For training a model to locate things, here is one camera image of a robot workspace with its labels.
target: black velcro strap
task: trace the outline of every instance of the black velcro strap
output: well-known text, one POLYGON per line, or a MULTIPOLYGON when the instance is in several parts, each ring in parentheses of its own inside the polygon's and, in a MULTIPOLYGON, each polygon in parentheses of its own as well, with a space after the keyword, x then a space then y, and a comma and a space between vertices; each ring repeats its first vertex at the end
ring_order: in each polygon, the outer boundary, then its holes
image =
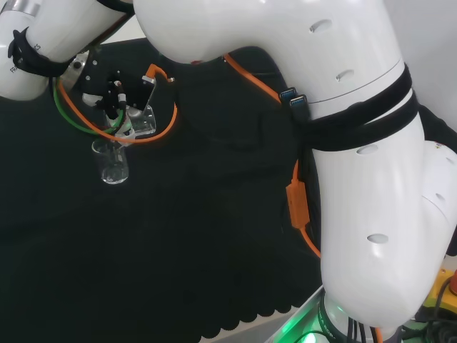
POLYGON ((354 104, 344 111, 310 121, 303 128, 303 133, 327 134, 330 131, 340 132, 368 123, 394 108, 408 95, 412 86, 411 75, 405 65, 402 75, 387 89, 367 101, 354 104))
POLYGON ((320 131, 304 136, 304 143, 311 148, 321 151, 343 151, 369 145, 385 139, 402 130, 418 115, 419 103, 416 94, 401 108, 391 114, 361 125, 355 129, 335 131, 320 131))
POLYGON ((130 15, 135 14, 134 5, 126 4, 125 2, 119 0, 97 0, 100 4, 113 11, 124 12, 130 15))
POLYGON ((20 70, 30 74, 59 77, 65 73, 73 58, 64 63, 57 63, 40 55, 38 51, 41 47, 39 45, 32 47, 27 41, 27 29, 22 32, 13 31, 14 40, 9 45, 8 58, 13 57, 14 64, 20 70))

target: orange connector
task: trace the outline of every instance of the orange connector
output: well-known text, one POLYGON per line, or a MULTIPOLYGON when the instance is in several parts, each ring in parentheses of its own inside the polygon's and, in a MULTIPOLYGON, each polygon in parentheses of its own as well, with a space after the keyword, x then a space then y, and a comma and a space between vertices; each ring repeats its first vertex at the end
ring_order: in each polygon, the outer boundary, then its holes
POLYGON ((146 72, 146 76, 150 79, 154 79, 156 77, 156 74, 159 73, 162 75, 165 79, 168 79, 165 71, 162 68, 159 68, 155 64, 151 64, 148 68, 148 71, 146 72))
POLYGON ((298 162, 293 170, 292 182, 286 187, 286 191, 292 226, 296 229, 304 228, 309 223, 309 211, 305 184, 298 180, 298 162))

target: black tablecloth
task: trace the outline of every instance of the black tablecloth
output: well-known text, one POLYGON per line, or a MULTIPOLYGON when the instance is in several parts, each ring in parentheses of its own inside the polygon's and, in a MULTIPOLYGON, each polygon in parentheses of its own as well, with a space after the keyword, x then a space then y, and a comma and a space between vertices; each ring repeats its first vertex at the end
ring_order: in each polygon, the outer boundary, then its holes
MULTIPOLYGON (((0 340, 198 342, 303 304, 321 279, 287 218, 290 121, 221 59, 172 64, 145 40, 102 49, 140 74, 165 66, 179 123, 158 144, 129 147, 130 178, 110 187, 93 138, 69 126, 48 93, 0 101, 0 340)), ((258 49, 234 56, 275 72, 258 49)), ((279 76, 263 80, 283 89, 279 76)), ((171 98, 159 89, 159 129, 171 98)), ((453 131, 421 115, 428 138, 457 151, 453 131)))

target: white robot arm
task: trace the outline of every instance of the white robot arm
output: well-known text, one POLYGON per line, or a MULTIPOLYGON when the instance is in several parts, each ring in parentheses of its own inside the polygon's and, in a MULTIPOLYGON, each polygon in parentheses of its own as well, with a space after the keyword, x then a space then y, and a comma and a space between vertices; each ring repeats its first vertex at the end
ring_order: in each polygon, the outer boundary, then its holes
POLYGON ((46 77, 18 69, 9 58, 13 30, 28 28, 26 39, 32 48, 50 61, 64 63, 123 15, 97 0, 8 0, 0 14, 0 96, 32 100, 48 84, 46 77))
MULTIPOLYGON (((0 96, 17 100, 37 97, 47 80, 7 58, 14 29, 30 26, 29 44, 64 62, 122 16, 96 0, 43 0, 33 20, 35 13, 11 11, 16 2, 0 15, 0 96)), ((134 0, 134 8, 149 41, 177 62, 261 47, 288 86, 306 94, 312 121, 375 99, 408 76, 382 0, 134 0)), ((410 85, 373 120, 414 99, 410 85)), ((391 337, 426 298, 457 225, 457 156, 430 148, 413 115, 376 142, 313 151, 326 311, 342 332, 350 316, 391 337), (442 170, 446 179, 436 177, 442 170)))

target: clear glass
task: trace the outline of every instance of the clear glass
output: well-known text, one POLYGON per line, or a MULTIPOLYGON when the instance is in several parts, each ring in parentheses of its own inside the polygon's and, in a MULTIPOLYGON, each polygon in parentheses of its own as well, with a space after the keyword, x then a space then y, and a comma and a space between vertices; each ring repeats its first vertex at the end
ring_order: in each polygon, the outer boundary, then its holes
POLYGON ((107 184, 121 184, 129 177, 125 147, 106 139, 97 139, 92 144, 101 179, 107 184))

